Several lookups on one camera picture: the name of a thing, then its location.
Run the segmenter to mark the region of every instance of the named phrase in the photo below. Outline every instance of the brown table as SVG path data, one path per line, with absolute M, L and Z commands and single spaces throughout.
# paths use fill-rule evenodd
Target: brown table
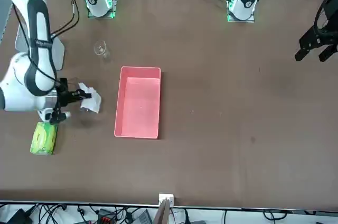
M 29 152 L 36 113 L 0 112 L 0 198 L 335 210 L 338 58 L 295 62 L 322 0 L 259 0 L 255 24 L 227 23 L 218 0 L 119 0 L 114 20 L 85 17 L 61 40 L 59 76 L 102 95 L 98 115 L 69 107 L 55 154 Z M 48 0 L 52 29 L 69 0 Z M 14 50 L 11 15 L 0 46 Z M 113 63 L 93 45 L 106 40 Z M 160 67 L 160 140 L 114 138 L 121 66 Z

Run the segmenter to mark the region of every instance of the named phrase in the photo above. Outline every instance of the yellow package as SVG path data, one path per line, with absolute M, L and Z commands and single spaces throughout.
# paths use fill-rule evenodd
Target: yellow package
M 33 135 L 31 153 L 38 155 L 52 155 L 58 126 L 50 123 L 38 122 Z

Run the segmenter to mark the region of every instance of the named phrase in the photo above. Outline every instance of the white tissue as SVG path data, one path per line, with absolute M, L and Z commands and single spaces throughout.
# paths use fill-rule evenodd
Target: white tissue
M 88 88 L 84 83 L 79 83 L 79 87 L 86 93 L 91 94 L 91 98 L 82 100 L 81 107 L 85 109 L 90 109 L 96 113 L 99 113 L 101 105 L 101 96 L 93 88 Z

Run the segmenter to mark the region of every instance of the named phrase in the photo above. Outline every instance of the pink plastic bin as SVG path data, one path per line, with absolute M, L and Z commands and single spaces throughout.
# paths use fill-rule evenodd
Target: pink plastic bin
M 160 68 L 121 68 L 115 137 L 158 137 L 160 87 Z

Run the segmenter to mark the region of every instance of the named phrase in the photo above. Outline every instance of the clear glass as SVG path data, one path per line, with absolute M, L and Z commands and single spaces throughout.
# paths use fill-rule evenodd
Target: clear glass
M 109 62 L 111 60 L 109 49 L 105 41 L 97 41 L 94 45 L 95 54 L 102 58 L 104 62 Z

